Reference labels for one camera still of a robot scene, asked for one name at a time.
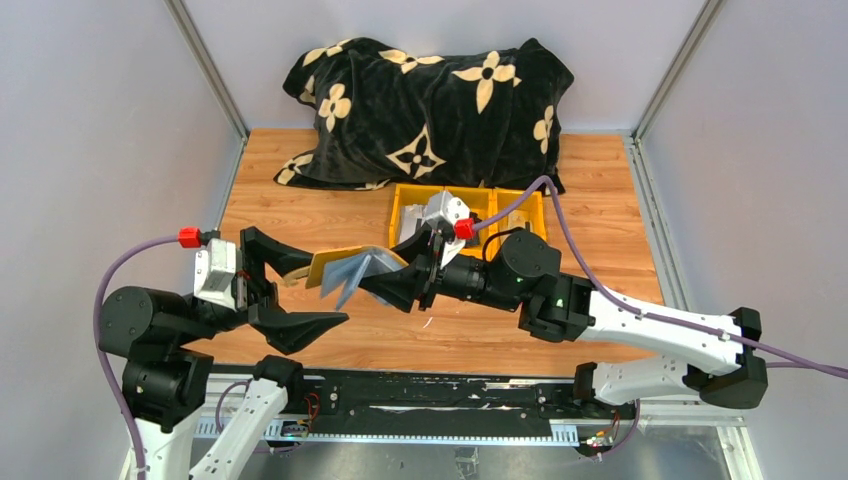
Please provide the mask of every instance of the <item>white wall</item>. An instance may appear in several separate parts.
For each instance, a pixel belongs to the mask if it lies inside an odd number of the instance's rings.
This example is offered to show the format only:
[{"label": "white wall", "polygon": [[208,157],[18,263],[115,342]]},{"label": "white wall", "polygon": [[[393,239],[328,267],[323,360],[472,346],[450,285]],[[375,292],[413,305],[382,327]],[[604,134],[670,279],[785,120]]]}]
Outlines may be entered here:
[{"label": "white wall", "polygon": [[[114,479],[97,282],[212,226],[238,144],[161,1],[0,2],[0,50],[0,477]],[[160,248],[115,285],[188,288],[188,254]]]},{"label": "white wall", "polygon": [[[848,2],[727,2],[646,139],[699,309],[848,366]],[[845,478],[848,382],[773,371],[748,416],[770,480]]]},{"label": "white wall", "polygon": [[305,51],[369,36],[414,55],[473,54],[537,37],[574,73],[568,130],[636,126],[703,0],[186,0],[242,115],[254,127],[311,127],[283,93]]}]

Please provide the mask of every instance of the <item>flower pattern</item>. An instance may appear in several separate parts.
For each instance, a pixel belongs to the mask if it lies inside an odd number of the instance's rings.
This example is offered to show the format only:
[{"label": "flower pattern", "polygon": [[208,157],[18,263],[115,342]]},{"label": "flower pattern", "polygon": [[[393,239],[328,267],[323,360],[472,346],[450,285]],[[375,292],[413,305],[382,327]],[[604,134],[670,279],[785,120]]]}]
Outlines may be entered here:
[{"label": "flower pattern", "polygon": [[303,87],[303,92],[300,94],[300,100],[304,103],[315,104],[315,75],[310,75],[309,80]]},{"label": "flower pattern", "polygon": [[380,56],[390,62],[394,62],[400,65],[400,71],[404,74],[410,72],[418,65],[432,65],[434,63],[439,63],[444,60],[444,58],[439,56],[416,58],[412,55],[407,55],[404,51],[397,49],[380,52]]},{"label": "flower pattern", "polygon": [[496,51],[491,51],[483,60],[482,67],[471,67],[466,70],[453,72],[457,77],[466,82],[477,82],[477,113],[483,113],[483,109],[489,104],[495,81],[508,82],[512,80],[512,86],[517,86],[521,79],[515,76],[515,65],[498,65],[501,56]]},{"label": "flower pattern", "polygon": [[344,44],[349,42],[350,40],[351,39],[348,38],[346,40],[342,40],[341,42],[339,42],[335,45],[329,46],[329,47],[316,48],[315,50],[311,50],[309,53],[306,54],[306,56],[303,57],[303,65],[302,66],[305,67],[305,66],[309,65],[310,63],[314,62],[315,60],[318,60],[318,58],[321,55],[323,55],[324,53],[326,53],[328,57],[332,57],[333,55],[335,55],[337,53],[341,53],[341,51],[344,50]]},{"label": "flower pattern", "polygon": [[545,108],[545,117],[533,126],[533,138],[538,140],[542,153],[548,153],[548,139],[551,137],[551,127],[554,124],[554,107]]},{"label": "flower pattern", "polygon": [[385,187],[391,180],[391,178],[387,178],[379,182],[369,182],[361,187],[355,188],[355,190],[379,190]]},{"label": "flower pattern", "polygon": [[445,163],[433,153],[431,147],[430,133],[425,123],[421,133],[409,145],[386,157],[412,178],[419,178]]},{"label": "flower pattern", "polygon": [[277,174],[277,178],[275,180],[280,185],[287,185],[291,179],[294,178],[295,173],[301,173],[300,167],[307,165],[311,161],[311,153],[292,158],[283,165],[283,169]]},{"label": "flower pattern", "polygon": [[350,113],[351,101],[344,98],[344,84],[337,83],[330,87],[330,95],[321,101],[318,115],[327,119],[327,131],[332,132],[337,118],[344,118]]}]

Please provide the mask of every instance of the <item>yellow bin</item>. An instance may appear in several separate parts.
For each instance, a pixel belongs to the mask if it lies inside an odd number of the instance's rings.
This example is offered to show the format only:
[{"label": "yellow bin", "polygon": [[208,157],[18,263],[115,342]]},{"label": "yellow bin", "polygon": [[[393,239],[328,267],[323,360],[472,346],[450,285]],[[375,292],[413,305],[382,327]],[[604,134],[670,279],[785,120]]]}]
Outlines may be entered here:
[{"label": "yellow bin", "polygon": [[[468,188],[468,187],[439,187],[431,185],[407,185],[399,183],[395,186],[395,196],[392,205],[392,216],[389,219],[389,248],[398,244],[400,235],[401,212],[408,205],[426,205],[433,195],[447,190],[455,197],[459,197],[468,205],[472,212],[476,213],[481,220],[485,220],[521,195],[520,190]],[[480,232],[480,245],[462,250],[463,255],[483,258],[483,243],[495,232],[508,230],[514,226],[529,227],[529,230],[547,241],[545,230],[545,217],[543,214],[542,195],[534,192],[513,214],[501,220],[495,225]],[[491,260],[500,248],[500,242],[504,238],[498,238],[489,245],[487,260]]]}]

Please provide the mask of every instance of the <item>wooden floor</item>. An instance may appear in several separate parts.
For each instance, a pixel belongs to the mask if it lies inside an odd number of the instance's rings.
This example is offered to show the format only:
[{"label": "wooden floor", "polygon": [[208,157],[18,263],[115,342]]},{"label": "wooden floor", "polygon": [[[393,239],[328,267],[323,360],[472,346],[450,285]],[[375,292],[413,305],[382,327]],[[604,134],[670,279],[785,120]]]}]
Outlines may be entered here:
[{"label": "wooden floor", "polygon": [[[224,216],[224,238],[237,241],[242,228],[255,225],[307,251],[385,245],[393,186],[373,192],[334,192],[273,182],[285,161],[316,143],[312,130],[252,132]],[[612,289],[661,302],[620,137],[564,135],[562,147],[560,175],[568,192],[561,200],[590,267]],[[562,270],[580,274],[551,199],[545,202],[549,241],[563,251]],[[335,296],[321,300],[318,290],[281,285],[280,303],[288,311],[332,311]],[[517,328],[517,314],[451,298],[437,298],[426,312],[405,314],[358,292],[344,311],[350,320],[291,358],[312,367],[571,376],[580,363],[623,362],[647,355],[623,345],[536,340]],[[275,353],[249,327],[196,342],[192,348],[214,355],[218,363],[255,363]]]}]

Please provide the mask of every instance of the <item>cable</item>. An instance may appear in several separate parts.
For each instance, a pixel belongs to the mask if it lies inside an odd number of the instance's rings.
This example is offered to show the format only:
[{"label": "cable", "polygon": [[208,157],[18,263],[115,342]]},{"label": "cable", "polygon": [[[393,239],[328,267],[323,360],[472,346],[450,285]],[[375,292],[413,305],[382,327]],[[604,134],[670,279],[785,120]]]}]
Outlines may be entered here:
[{"label": "cable", "polygon": [[245,380],[243,382],[236,382],[221,392],[221,396],[218,397],[218,404],[215,406],[215,427],[218,429],[218,433],[221,433],[221,431],[224,430],[224,424],[221,423],[221,409],[224,406],[224,398],[226,398],[227,394],[233,391],[236,387],[244,387],[245,390],[247,390],[250,387],[250,381]]},{"label": "cable", "polygon": [[589,457],[580,457],[558,468],[572,467],[577,464],[583,464],[583,462],[585,462],[586,460],[591,460],[593,462],[600,463],[603,461],[604,458],[614,454],[615,452],[623,450],[624,446],[627,445],[627,442],[629,442],[630,439],[633,438],[633,434],[636,433],[637,427],[639,426],[639,420],[642,418],[642,402],[637,399],[633,403],[636,406],[636,413],[633,415],[633,423],[630,425],[630,428],[627,429],[627,433],[624,435],[624,438],[621,439],[621,442],[613,445],[612,448],[607,450],[605,453],[598,452],[597,454]]},{"label": "cable", "polygon": [[793,353],[781,350],[781,349],[776,348],[776,347],[772,347],[771,345],[766,345],[764,343],[760,343],[758,341],[751,340],[749,338],[745,338],[745,337],[742,337],[740,335],[725,332],[724,330],[721,330],[719,328],[713,328],[713,327],[708,327],[706,325],[700,325],[700,324],[696,324],[696,323],[692,323],[692,322],[687,322],[686,320],[682,320],[682,319],[674,318],[674,317],[669,317],[669,316],[666,316],[666,315],[659,315],[659,314],[651,313],[651,312],[642,312],[638,308],[636,308],[632,305],[629,305],[627,302],[623,302],[623,301],[619,300],[618,298],[616,298],[609,290],[607,290],[607,288],[600,282],[600,280],[598,280],[598,278],[595,276],[595,273],[592,272],[592,269],[589,268],[589,265],[586,263],[586,260],[583,258],[583,256],[580,254],[580,251],[577,249],[577,244],[575,243],[574,238],[571,236],[571,231],[568,229],[568,225],[566,224],[566,221],[565,221],[565,214],[563,213],[562,205],[559,202],[559,196],[558,196],[559,192],[557,191],[556,186],[554,186],[554,183],[553,183],[553,181],[551,181],[550,177],[548,177],[546,175],[542,175],[541,177],[534,180],[533,183],[531,183],[530,186],[527,187],[527,190],[525,190],[524,193],[522,193],[521,196],[519,196],[517,200],[515,200],[514,202],[509,204],[505,209],[501,210],[500,212],[496,213],[492,217],[489,217],[488,219],[486,219],[486,220],[484,220],[480,223],[476,223],[476,224],[472,225],[472,227],[471,227],[472,230],[479,231],[483,228],[486,228],[486,227],[492,225],[495,222],[500,221],[502,218],[509,215],[509,213],[511,211],[515,210],[522,203],[524,203],[524,201],[527,200],[527,198],[529,198],[530,195],[532,195],[533,192],[535,192],[536,189],[539,188],[539,186],[542,185],[543,183],[545,185],[547,185],[547,187],[551,191],[551,198],[553,199],[554,210],[556,210],[557,219],[559,220],[559,225],[562,228],[562,233],[565,234],[565,240],[566,240],[566,242],[568,242],[568,247],[569,247],[569,249],[571,249],[571,252],[574,254],[574,258],[577,260],[577,263],[580,264],[580,268],[583,270],[583,272],[586,274],[586,276],[589,277],[589,281],[592,282],[592,285],[594,285],[595,289],[597,289],[598,292],[600,292],[601,295],[604,296],[604,298],[609,300],[615,306],[621,308],[624,311],[627,311],[627,312],[630,312],[634,315],[637,315],[639,317],[648,318],[648,319],[651,319],[651,320],[656,320],[656,321],[667,323],[667,324],[670,324],[670,325],[677,325],[679,327],[690,328],[692,330],[697,330],[699,332],[703,332],[703,333],[706,333],[708,335],[713,335],[713,336],[717,336],[717,337],[724,337],[726,335],[728,338],[730,338],[734,342],[741,343],[743,345],[747,345],[749,347],[762,350],[762,351],[764,351],[766,353],[770,353],[772,355],[776,355],[778,357],[789,360],[790,362],[793,362],[795,364],[802,365],[805,368],[818,370],[819,372],[826,373],[826,374],[832,375],[834,377],[838,377],[838,378],[848,380],[848,370],[846,370],[846,369],[835,368],[835,367],[831,367],[829,365],[822,365],[822,364],[816,363],[812,360],[806,359],[804,357],[800,357],[798,355],[795,355]]},{"label": "cable", "polygon": [[[120,266],[126,263],[130,258],[147,249],[159,245],[165,245],[166,243],[176,242],[177,236],[169,235],[167,237],[155,238],[153,240],[140,243],[124,252],[123,255],[118,257],[118,259],[112,262],[112,265],[106,269],[106,272],[103,274],[103,278],[100,280],[100,285],[97,287],[97,293],[94,295],[93,327],[95,347],[100,345],[100,311],[103,308],[103,298],[106,296],[106,288],[109,287],[109,282],[112,280],[112,277],[115,276],[115,272],[118,268],[120,268]],[[130,412],[130,407],[127,405],[124,394],[121,392],[121,386],[118,385],[118,379],[115,378],[115,373],[112,371],[112,365],[109,364],[109,358],[106,356],[106,353],[100,350],[100,348],[96,348],[96,350],[97,359],[100,360],[100,367],[103,369],[103,375],[106,377],[106,383],[109,384],[109,390],[112,391],[115,401],[118,402],[118,407],[121,410],[121,416],[124,417],[124,422],[127,424],[127,430],[130,432],[130,440],[132,441],[132,447],[135,451],[135,465],[138,468],[138,480],[145,480],[147,478],[147,465],[144,461],[144,446],[141,442],[141,433],[138,431],[138,425],[135,424],[135,419],[132,416],[132,412]]]},{"label": "cable", "polygon": [[[221,433],[224,430],[224,424],[223,424],[223,422],[221,422],[221,410],[223,410],[223,407],[224,407],[224,399],[236,387],[245,387],[245,389],[250,388],[250,380],[243,380],[243,381],[240,381],[240,382],[235,382],[232,385],[230,385],[229,387],[225,388],[223,392],[221,392],[221,396],[218,397],[218,403],[217,403],[217,405],[215,405],[215,427],[218,429],[218,433]],[[280,447],[280,448],[256,447],[255,449],[253,449],[253,453],[254,454],[268,453],[268,454],[271,454],[271,455],[273,455],[275,453],[288,453],[288,452],[292,452],[294,450],[297,450],[298,448],[300,448],[302,446],[303,446],[303,444],[300,443],[298,445],[294,445],[294,446],[291,446],[291,447]]]},{"label": "cable", "polygon": [[514,228],[510,228],[509,230],[504,230],[502,232],[498,232],[498,233],[489,235],[489,238],[487,238],[486,241],[483,242],[483,260],[489,259],[489,257],[486,256],[486,250],[489,248],[489,244],[492,243],[492,240],[494,240],[498,237],[502,237],[504,235],[509,235],[510,233],[515,233],[515,232],[521,230],[522,228],[523,227],[514,227]]},{"label": "cable", "polygon": [[[843,372],[848,372],[848,368],[836,367],[834,365],[827,365],[830,368],[835,368],[837,370],[842,370]],[[811,370],[811,367],[806,365],[798,365],[797,363],[792,362],[768,362],[766,363],[766,368],[803,368]]]}]

